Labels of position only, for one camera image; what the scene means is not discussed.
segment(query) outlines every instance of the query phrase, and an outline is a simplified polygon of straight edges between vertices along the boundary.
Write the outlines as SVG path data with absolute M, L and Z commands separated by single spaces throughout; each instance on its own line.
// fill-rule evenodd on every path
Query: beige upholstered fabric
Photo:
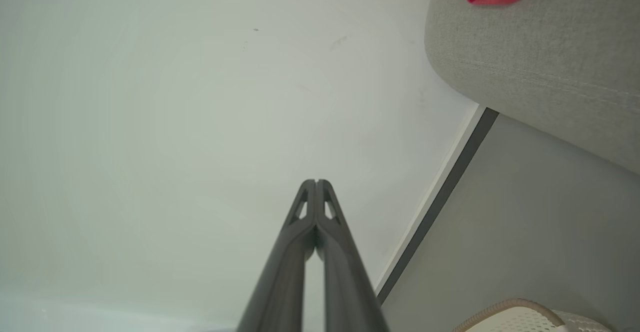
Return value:
M 640 174 L 640 0 L 431 0 L 425 48 L 460 93 Z

